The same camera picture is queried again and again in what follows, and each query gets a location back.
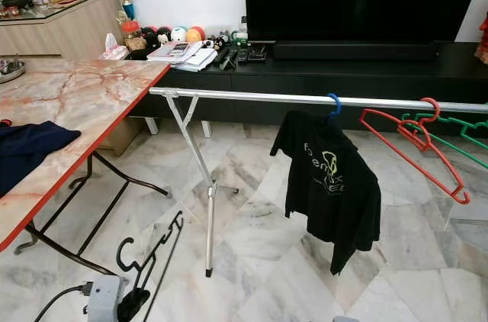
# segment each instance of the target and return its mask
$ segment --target red table edge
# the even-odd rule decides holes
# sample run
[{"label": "red table edge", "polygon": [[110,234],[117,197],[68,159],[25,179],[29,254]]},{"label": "red table edge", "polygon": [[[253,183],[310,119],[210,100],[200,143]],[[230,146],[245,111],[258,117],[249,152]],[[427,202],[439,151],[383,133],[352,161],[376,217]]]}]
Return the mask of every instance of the red table edge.
[{"label": "red table edge", "polygon": [[25,228],[26,225],[34,218],[39,210],[48,202],[48,200],[59,190],[63,183],[76,171],[85,159],[98,147],[98,145],[108,136],[108,134],[127,116],[127,114],[139,103],[141,99],[149,92],[149,88],[153,87],[171,68],[168,64],[157,77],[149,84],[137,98],[122,112],[117,119],[103,132],[103,134],[77,159],[64,175],[54,184],[54,186],[44,194],[44,196],[37,202],[34,208],[26,215],[26,217],[16,226],[12,232],[0,243],[0,252],[4,251],[10,243],[18,236],[18,234]]}]

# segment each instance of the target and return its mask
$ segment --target electric cable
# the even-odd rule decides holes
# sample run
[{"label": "electric cable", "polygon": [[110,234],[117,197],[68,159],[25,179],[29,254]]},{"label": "electric cable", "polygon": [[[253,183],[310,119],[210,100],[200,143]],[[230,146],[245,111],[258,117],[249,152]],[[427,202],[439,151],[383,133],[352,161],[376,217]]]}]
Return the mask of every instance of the electric cable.
[{"label": "electric cable", "polygon": [[56,296],[54,296],[54,298],[52,298],[49,301],[49,303],[46,304],[46,307],[44,307],[43,310],[37,315],[34,322],[39,322],[40,319],[43,317],[43,315],[45,315],[47,310],[54,304],[54,302],[57,301],[59,298],[61,298],[64,294],[68,294],[72,291],[81,291],[83,293],[83,295],[88,296],[88,295],[90,295],[90,293],[92,291],[92,286],[93,286],[93,282],[87,282],[84,285],[73,286],[71,288],[67,288],[67,289],[61,291]]}]

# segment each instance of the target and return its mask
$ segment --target red hanger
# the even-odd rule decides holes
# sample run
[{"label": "red hanger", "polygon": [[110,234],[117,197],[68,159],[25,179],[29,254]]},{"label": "red hanger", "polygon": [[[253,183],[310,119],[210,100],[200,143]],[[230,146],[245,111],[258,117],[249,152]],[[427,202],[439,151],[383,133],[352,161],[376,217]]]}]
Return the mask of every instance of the red hanger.
[{"label": "red hanger", "polygon": [[[425,129],[425,127],[424,127],[424,123],[435,121],[437,119],[437,117],[439,116],[439,113],[441,112],[439,104],[437,103],[436,100],[434,100],[432,98],[422,98],[421,101],[427,101],[434,106],[434,108],[435,108],[434,116],[432,116],[431,118],[421,118],[419,121],[399,120],[398,118],[395,118],[394,116],[387,114],[386,112],[366,108],[363,110],[363,113],[361,114],[361,117],[359,118],[359,122],[361,122],[365,127],[367,127],[377,137],[382,139],[382,141],[385,142],[386,145],[388,145],[391,149],[393,149],[398,154],[400,154],[408,163],[410,163],[412,166],[414,166],[420,172],[422,172],[426,177],[428,177],[432,182],[434,182],[444,192],[449,194],[455,201],[459,202],[460,204],[468,204],[470,202],[470,194],[468,192],[464,192],[464,199],[458,197],[459,191],[464,187],[464,182],[463,182],[463,179],[461,178],[461,175],[452,166],[451,162],[449,162],[449,160],[444,156],[444,154],[442,154],[441,151],[432,143],[430,134],[427,131],[427,129]],[[389,120],[396,122],[396,125],[397,125],[396,130],[400,134],[402,134],[408,141],[410,141],[417,148],[419,148],[422,152],[425,152],[426,150],[432,149],[439,156],[439,158],[442,159],[442,162],[449,168],[449,171],[451,171],[451,174],[454,176],[454,178],[457,182],[456,189],[454,191],[449,190],[449,188],[447,188],[445,185],[443,185],[430,172],[426,171],[421,166],[419,166],[417,163],[415,163],[413,160],[411,160],[405,153],[403,153],[400,149],[398,149],[392,143],[390,143],[390,141],[388,141],[387,138],[385,138],[378,131],[376,131],[369,123],[367,123],[364,120],[364,117],[366,116],[366,114],[370,114],[370,113],[371,114],[379,114],[380,116],[383,116]],[[407,129],[406,128],[407,124],[413,124],[413,125],[415,125],[415,127],[418,127],[422,131],[422,133],[425,135],[425,139],[423,140],[417,136],[417,133],[419,132],[419,130],[410,131],[409,129]]]}]

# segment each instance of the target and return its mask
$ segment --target blue hanger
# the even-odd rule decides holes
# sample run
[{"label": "blue hanger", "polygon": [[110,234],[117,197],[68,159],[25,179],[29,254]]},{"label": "blue hanger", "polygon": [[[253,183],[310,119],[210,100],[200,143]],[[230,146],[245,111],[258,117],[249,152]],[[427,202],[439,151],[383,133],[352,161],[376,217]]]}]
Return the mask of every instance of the blue hanger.
[{"label": "blue hanger", "polygon": [[332,98],[335,101],[335,104],[336,104],[335,111],[332,111],[330,113],[329,118],[333,118],[335,116],[339,116],[341,114],[341,110],[342,110],[342,103],[339,100],[339,97],[337,97],[334,93],[327,94],[327,97]]}]

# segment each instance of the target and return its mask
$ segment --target orange ball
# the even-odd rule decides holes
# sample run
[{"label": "orange ball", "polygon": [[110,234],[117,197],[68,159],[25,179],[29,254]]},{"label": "orange ball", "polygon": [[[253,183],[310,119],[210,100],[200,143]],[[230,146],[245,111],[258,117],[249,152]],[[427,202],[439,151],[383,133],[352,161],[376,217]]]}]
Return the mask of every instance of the orange ball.
[{"label": "orange ball", "polygon": [[193,26],[186,33],[186,41],[195,42],[205,40],[205,33],[201,27]]}]

